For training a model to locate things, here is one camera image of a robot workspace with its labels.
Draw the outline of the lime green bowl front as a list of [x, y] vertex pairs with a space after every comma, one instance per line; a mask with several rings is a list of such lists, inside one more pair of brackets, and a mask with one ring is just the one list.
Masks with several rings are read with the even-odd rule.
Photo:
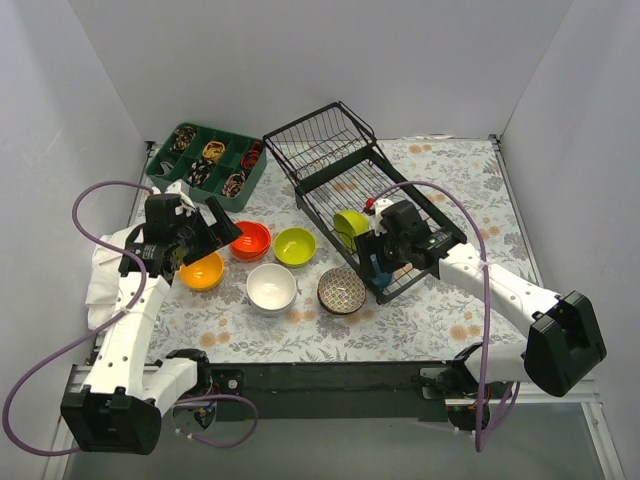
[[356, 249], [355, 238], [370, 230], [367, 216], [354, 210], [335, 213], [333, 224], [340, 239], [351, 250]]

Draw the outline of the lime green bowl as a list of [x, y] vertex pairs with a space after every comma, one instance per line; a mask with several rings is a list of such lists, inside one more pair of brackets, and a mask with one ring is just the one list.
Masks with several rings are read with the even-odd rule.
[[283, 230], [276, 236], [273, 244], [276, 259], [290, 268], [299, 268], [308, 264], [316, 248], [314, 235], [301, 227]]
[[351, 250], [356, 249], [355, 238], [370, 230], [367, 216], [354, 210], [335, 213], [333, 224], [340, 239]]

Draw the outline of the red orange bowl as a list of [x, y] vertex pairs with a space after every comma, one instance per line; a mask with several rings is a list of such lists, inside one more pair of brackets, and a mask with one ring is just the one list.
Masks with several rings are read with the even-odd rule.
[[249, 261], [249, 260], [259, 259], [261, 256], [263, 256], [268, 251], [270, 245], [271, 245], [271, 241], [270, 241], [270, 244], [267, 247], [265, 247], [261, 252], [258, 252], [256, 254], [244, 254], [244, 253], [242, 253], [240, 251], [235, 250], [231, 245], [230, 245], [230, 250], [231, 250], [232, 254], [234, 256], [236, 256], [237, 258]]

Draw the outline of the blue bowl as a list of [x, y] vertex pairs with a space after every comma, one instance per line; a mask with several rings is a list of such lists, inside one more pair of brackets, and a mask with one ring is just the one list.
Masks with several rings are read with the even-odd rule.
[[379, 289], [387, 288], [393, 281], [393, 274], [383, 272], [380, 268], [377, 256], [375, 254], [370, 255], [371, 264], [374, 270], [374, 277], [372, 283]]

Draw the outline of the yellow orange bowl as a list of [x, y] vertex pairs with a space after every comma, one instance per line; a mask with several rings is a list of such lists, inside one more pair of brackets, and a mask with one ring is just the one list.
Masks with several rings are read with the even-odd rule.
[[208, 291], [222, 280], [225, 271], [224, 260], [214, 252], [190, 265], [182, 265], [179, 274], [182, 282], [190, 289]]

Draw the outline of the brown patterned bowl row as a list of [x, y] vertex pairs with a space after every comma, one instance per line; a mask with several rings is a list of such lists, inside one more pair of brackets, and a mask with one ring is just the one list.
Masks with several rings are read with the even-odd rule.
[[317, 297], [366, 297], [366, 287], [360, 277], [349, 268], [332, 268], [319, 279]]
[[324, 297], [319, 296], [320, 306], [332, 315], [348, 316], [356, 313], [366, 302], [366, 297]]

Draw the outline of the lime green bowl back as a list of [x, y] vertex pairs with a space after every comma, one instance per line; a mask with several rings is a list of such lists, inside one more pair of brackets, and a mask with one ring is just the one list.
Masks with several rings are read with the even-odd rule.
[[308, 264], [316, 248], [314, 235], [301, 227], [283, 230], [276, 236], [273, 244], [276, 259], [290, 268], [299, 268]]

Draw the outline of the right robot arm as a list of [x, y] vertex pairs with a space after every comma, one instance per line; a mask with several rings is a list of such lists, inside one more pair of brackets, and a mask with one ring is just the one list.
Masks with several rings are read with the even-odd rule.
[[456, 232], [432, 229], [408, 201], [370, 199], [369, 229], [355, 238], [363, 273], [374, 277], [410, 265], [483, 301], [524, 336], [514, 344], [469, 347], [456, 357], [454, 389], [475, 397], [489, 383], [531, 382], [562, 397], [607, 355], [591, 301], [560, 295], [481, 258]]

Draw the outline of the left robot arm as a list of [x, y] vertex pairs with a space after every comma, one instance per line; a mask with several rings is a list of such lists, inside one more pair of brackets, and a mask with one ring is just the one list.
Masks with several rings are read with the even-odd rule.
[[90, 324], [106, 334], [79, 391], [67, 393], [61, 414], [85, 452], [147, 455], [160, 436], [164, 414], [183, 395], [205, 398], [213, 386], [205, 352], [174, 350], [151, 376], [145, 362], [161, 306], [174, 274], [240, 237], [215, 197], [199, 208], [180, 193], [149, 196], [143, 223], [101, 238], [92, 281], [101, 293], [87, 298]]

